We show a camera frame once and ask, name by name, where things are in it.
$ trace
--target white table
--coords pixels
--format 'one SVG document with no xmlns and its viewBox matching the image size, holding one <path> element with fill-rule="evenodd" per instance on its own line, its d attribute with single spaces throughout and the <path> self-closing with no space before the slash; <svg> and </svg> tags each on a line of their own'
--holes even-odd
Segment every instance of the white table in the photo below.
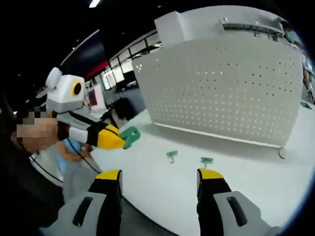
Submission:
<svg viewBox="0 0 315 236">
<path fill-rule="evenodd" d="M 123 170 L 123 195 L 157 224 L 181 236 L 200 234 L 197 169 L 200 157 L 212 157 L 207 168 L 223 174 L 230 188 L 261 209 L 263 220 L 283 226 L 299 207 L 315 164 L 315 107 L 300 108 L 287 143 L 278 149 L 223 140 L 151 124 L 147 111 L 121 130 L 137 127 L 141 138 L 127 150 L 96 149 L 92 156 L 103 171 Z M 178 150 L 170 164 L 166 153 Z"/>
</svg>

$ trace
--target perforated panel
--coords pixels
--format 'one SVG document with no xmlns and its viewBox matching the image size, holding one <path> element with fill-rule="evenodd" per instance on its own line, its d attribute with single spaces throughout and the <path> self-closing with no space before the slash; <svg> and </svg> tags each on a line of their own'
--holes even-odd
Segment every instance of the perforated panel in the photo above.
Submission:
<svg viewBox="0 0 315 236">
<path fill-rule="evenodd" d="M 188 41 L 133 62 L 154 123 L 283 147 L 302 93 L 300 53 L 242 35 Z"/>
</svg>

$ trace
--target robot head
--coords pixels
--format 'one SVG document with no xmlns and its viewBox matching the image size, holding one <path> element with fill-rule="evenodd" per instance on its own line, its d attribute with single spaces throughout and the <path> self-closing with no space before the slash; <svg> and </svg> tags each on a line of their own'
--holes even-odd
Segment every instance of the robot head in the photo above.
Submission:
<svg viewBox="0 0 315 236">
<path fill-rule="evenodd" d="M 63 75 L 54 67 L 46 80 L 47 111 L 63 113 L 83 106 L 84 79 L 74 75 Z"/>
</svg>

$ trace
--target green object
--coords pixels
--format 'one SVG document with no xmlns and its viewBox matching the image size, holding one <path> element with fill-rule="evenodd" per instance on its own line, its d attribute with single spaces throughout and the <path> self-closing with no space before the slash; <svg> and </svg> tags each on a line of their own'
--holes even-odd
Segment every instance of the green object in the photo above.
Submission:
<svg viewBox="0 0 315 236">
<path fill-rule="evenodd" d="M 210 158 L 210 157 L 202 157 L 200 162 L 205 165 L 205 169 L 206 169 L 206 168 L 207 168 L 207 164 L 210 164 L 210 163 L 213 162 L 213 158 Z"/>
<path fill-rule="evenodd" d="M 171 164 L 174 163 L 174 156 L 177 155 L 177 153 L 178 153 L 177 150 L 175 150 L 175 151 L 170 151 L 170 152 L 166 153 L 166 155 L 167 155 L 168 157 L 172 158 Z"/>
<path fill-rule="evenodd" d="M 140 138 L 140 131 L 136 127 L 132 126 L 121 132 L 118 137 L 125 140 L 126 143 L 124 145 L 124 149 L 128 149 Z"/>
</svg>

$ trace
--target glass wall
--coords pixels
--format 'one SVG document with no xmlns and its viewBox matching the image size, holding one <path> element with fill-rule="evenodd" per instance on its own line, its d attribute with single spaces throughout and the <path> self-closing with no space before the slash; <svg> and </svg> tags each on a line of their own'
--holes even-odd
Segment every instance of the glass wall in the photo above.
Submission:
<svg viewBox="0 0 315 236">
<path fill-rule="evenodd" d="M 117 83 L 128 81 L 133 71 L 132 61 L 148 53 L 153 53 L 162 48 L 158 33 L 153 33 L 148 37 L 139 40 L 129 48 L 126 48 L 121 54 L 109 60 L 110 66 L 102 71 L 98 76 L 101 77 L 105 90 L 110 90 Z"/>
</svg>

